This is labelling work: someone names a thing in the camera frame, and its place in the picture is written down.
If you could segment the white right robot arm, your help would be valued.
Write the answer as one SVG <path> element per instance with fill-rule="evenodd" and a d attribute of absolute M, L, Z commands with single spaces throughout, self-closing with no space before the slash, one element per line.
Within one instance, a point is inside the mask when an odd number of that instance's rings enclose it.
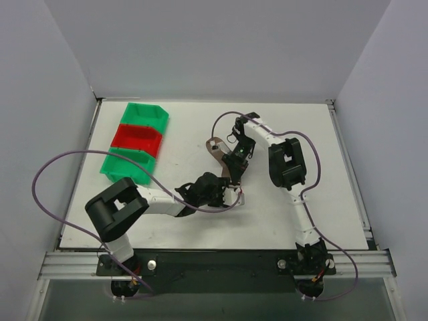
<path fill-rule="evenodd" d="M 307 168 L 300 141 L 284 138 L 262 122 L 255 113 L 241 114 L 235 119 L 231 135 L 237 144 L 233 150 L 221 156 L 225 172 L 233 185 L 239 185 L 258 144 L 267 151 L 268 172 L 273 185 L 283 191 L 292 204 L 291 220 L 295 231 L 298 268 L 306 273 L 326 263 L 327 249 L 321 233 L 309 214 L 304 193 L 320 182 L 320 157 L 315 151 L 317 177 L 313 185 L 306 187 Z"/>

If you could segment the tan sock with striped cuff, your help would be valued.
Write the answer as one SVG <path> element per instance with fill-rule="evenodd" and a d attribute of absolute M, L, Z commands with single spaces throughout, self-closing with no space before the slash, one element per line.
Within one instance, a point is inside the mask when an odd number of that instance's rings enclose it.
<path fill-rule="evenodd" d="M 228 178 L 230 180 L 230 185 L 234 186 L 234 187 L 238 187 L 241 185 L 241 179 L 237 179 L 237 180 L 233 180 L 232 176 L 231 176 L 231 172 L 229 170 L 229 168 L 227 167 L 226 163 L 223 161 L 223 156 L 229 154 L 231 152 L 231 149 L 225 144 L 224 142 L 224 151 L 225 153 L 212 153 L 209 143 L 211 140 L 222 140 L 219 137 L 214 136 L 213 138 L 210 138 L 209 140 L 206 141 L 205 146 L 208 150 L 208 153 L 221 165 L 221 177 L 222 178 Z"/>

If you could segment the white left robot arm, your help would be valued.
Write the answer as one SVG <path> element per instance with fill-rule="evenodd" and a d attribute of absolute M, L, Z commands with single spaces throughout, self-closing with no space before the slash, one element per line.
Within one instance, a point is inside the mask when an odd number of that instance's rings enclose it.
<path fill-rule="evenodd" d="M 136 258 L 126 232 L 142 215 L 186 217 L 206 205 L 229 207 L 239 197 L 239 191 L 229 183 L 226 177 L 206 172 L 194 183 L 164 191 L 137 186 L 125 177 L 90 199 L 85 210 L 113 256 L 112 267 L 119 274 L 127 275 L 135 269 Z"/>

